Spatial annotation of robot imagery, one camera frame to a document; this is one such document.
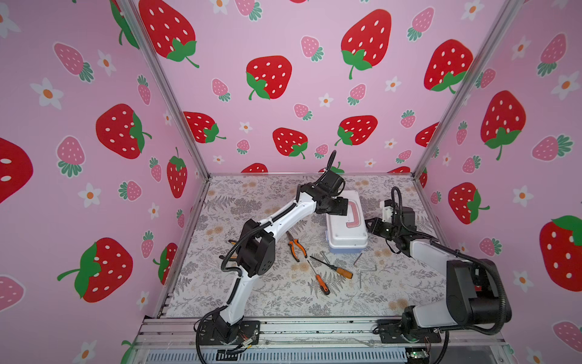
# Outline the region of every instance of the wall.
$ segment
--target wall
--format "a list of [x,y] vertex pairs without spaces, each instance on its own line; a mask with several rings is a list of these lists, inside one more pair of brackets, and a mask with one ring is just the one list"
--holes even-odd
[[179,243],[201,179],[109,1],[14,0],[0,15],[0,362],[123,362],[163,287],[152,260]]
[[[577,1],[525,3],[428,165],[424,193],[449,243],[501,273],[513,308],[502,333],[520,363],[582,362],[581,13]],[[489,210],[476,196],[463,205],[470,189]]]
[[349,172],[414,169],[503,3],[134,1],[209,171],[235,173],[333,149]]

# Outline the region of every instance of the pink wall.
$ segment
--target pink wall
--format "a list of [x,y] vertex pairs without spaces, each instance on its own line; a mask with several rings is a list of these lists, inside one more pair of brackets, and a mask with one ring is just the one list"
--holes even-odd
[[[425,131],[431,135],[452,96],[447,88],[430,89],[441,72],[468,68],[503,3],[134,1],[180,106],[192,124],[202,123],[193,131],[210,172],[240,172],[255,163],[269,172],[313,172],[324,166],[315,154],[334,148],[348,172],[414,169],[425,150],[416,141],[423,143]],[[351,54],[359,49],[366,52],[360,60]],[[402,116],[408,110],[414,115]],[[343,135],[353,144],[347,145],[338,128],[351,131],[358,120],[363,131]],[[274,133],[279,128],[290,130]]]
[[[7,1],[0,15],[0,362],[119,363],[129,347],[122,342],[155,314],[163,286],[152,260],[179,243],[177,211],[188,220],[201,179],[176,125],[165,123],[166,104],[141,51],[126,36],[119,44],[109,1]],[[139,75],[148,90],[138,88]],[[105,114],[118,104],[128,106]],[[142,153],[133,113],[152,136]],[[166,175],[175,147],[188,174],[180,198]],[[127,200],[120,198],[124,181],[141,193],[129,183]],[[154,237],[145,259],[147,231]]]
[[[523,5],[439,145],[424,189],[451,245],[497,264],[513,308],[502,333],[520,363],[582,362],[580,14],[578,1]],[[550,74],[538,75],[539,65],[552,69],[555,61]],[[505,121],[505,135],[495,138]],[[456,187],[466,182],[465,191]],[[463,205],[459,196],[469,189],[490,209]]]

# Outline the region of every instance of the orange pliers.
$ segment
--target orange pliers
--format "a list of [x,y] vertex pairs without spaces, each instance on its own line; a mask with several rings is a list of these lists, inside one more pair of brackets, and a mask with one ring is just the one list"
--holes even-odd
[[305,251],[305,248],[303,247],[303,245],[299,244],[299,241],[297,239],[293,239],[293,235],[291,235],[289,231],[287,232],[287,237],[289,238],[289,247],[291,248],[291,254],[293,254],[295,260],[299,261],[299,258],[297,257],[297,254],[295,254],[295,248],[293,246],[293,243],[295,243],[299,247],[299,249],[303,251],[303,255],[305,255],[305,258],[307,258],[307,252]]

